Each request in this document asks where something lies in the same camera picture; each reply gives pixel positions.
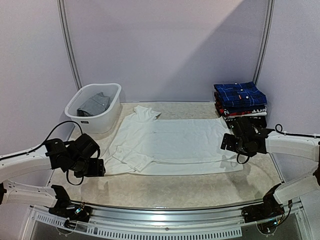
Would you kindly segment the blue plaid shirt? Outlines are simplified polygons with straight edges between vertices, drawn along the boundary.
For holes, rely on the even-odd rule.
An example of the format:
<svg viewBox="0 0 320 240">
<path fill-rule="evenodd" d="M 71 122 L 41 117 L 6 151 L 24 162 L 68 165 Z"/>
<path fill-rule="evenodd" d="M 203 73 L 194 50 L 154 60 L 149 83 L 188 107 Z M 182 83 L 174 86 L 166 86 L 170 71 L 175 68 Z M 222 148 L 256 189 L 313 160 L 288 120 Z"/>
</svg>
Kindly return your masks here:
<svg viewBox="0 0 320 240">
<path fill-rule="evenodd" d="M 213 87 L 224 107 L 244 108 L 268 103 L 266 95 L 252 81 L 214 84 Z"/>
</svg>

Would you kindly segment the white cloth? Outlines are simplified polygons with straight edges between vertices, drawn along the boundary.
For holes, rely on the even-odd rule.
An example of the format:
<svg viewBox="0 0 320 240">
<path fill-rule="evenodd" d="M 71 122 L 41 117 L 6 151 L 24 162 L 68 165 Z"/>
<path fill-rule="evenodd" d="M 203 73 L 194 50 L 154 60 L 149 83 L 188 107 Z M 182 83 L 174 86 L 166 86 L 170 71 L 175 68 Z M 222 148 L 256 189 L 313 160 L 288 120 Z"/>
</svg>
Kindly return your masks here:
<svg viewBox="0 0 320 240">
<path fill-rule="evenodd" d="M 159 119 L 160 112 L 136 106 L 104 155 L 108 176 L 193 176 L 243 170 L 237 155 L 222 150 L 230 131 L 222 118 Z"/>
</svg>

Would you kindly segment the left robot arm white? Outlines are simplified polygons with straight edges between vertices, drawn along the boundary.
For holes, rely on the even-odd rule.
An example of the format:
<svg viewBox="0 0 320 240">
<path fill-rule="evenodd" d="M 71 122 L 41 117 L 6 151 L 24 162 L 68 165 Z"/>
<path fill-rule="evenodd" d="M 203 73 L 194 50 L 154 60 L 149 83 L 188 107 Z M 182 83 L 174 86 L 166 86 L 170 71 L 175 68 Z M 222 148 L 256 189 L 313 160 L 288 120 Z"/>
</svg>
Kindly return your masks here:
<svg viewBox="0 0 320 240">
<path fill-rule="evenodd" d="M 104 161 L 100 146 L 88 135 L 75 140 L 45 140 L 39 146 L 0 158 L 0 203 L 40 205 L 55 209 L 63 216 L 74 213 L 74 205 L 63 186 L 50 185 L 40 174 L 61 170 L 85 178 L 103 177 Z"/>
</svg>

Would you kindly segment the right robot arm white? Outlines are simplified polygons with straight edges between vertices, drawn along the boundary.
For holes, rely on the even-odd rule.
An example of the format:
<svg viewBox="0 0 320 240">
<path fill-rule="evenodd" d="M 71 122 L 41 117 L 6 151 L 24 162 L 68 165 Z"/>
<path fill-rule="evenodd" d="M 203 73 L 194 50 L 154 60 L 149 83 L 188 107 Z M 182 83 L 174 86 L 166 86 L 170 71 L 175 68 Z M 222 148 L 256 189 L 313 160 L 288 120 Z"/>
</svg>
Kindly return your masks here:
<svg viewBox="0 0 320 240">
<path fill-rule="evenodd" d="M 227 122 L 230 133 L 223 136 L 220 148 L 244 157 L 238 164 L 246 164 L 257 154 L 270 155 L 284 178 L 263 197 L 258 213 L 269 218 L 278 207 L 297 197 L 320 189 L 319 134 L 292 133 L 281 124 L 262 128 L 246 117 Z"/>
</svg>

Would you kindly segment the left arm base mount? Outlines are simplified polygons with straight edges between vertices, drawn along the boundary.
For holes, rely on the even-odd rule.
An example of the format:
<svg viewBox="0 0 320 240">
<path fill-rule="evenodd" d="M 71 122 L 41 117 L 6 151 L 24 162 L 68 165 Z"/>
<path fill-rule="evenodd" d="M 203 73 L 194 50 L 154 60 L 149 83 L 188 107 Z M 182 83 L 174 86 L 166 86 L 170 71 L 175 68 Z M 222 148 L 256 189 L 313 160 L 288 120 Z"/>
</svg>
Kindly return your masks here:
<svg viewBox="0 0 320 240">
<path fill-rule="evenodd" d="M 66 218 L 64 226 L 66 228 L 74 228 L 72 221 L 80 221 L 88 223 L 93 212 L 93 208 L 86 205 L 85 202 L 78 204 L 72 203 L 67 191 L 63 186 L 53 184 L 51 186 L 55 193 L 55 204 L 49 207 L 48 212 L 52 215 Z"/>
</svg>

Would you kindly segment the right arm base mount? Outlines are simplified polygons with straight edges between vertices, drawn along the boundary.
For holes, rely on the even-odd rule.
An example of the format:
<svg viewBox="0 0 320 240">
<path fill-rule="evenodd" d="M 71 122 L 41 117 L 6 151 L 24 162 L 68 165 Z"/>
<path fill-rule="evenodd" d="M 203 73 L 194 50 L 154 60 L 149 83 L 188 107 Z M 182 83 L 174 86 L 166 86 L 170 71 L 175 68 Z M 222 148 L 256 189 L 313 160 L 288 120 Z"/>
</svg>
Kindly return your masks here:
<svg viewBox="0 0 320 240">
<path fill-rule="evenodd" d="M 258 231 L 263 235 L 272 235 L 291 214 L 293 201 L 288 201 L 288 213 L 285 215 L 285 208 L 278 203 L 274 197 L 275 190 L 281 184 L 273 186 L 262 198 L 262 203 L 245 206 L 241 209 L 241 215 L 245 223 L 256 222 Z"/>
</svg>

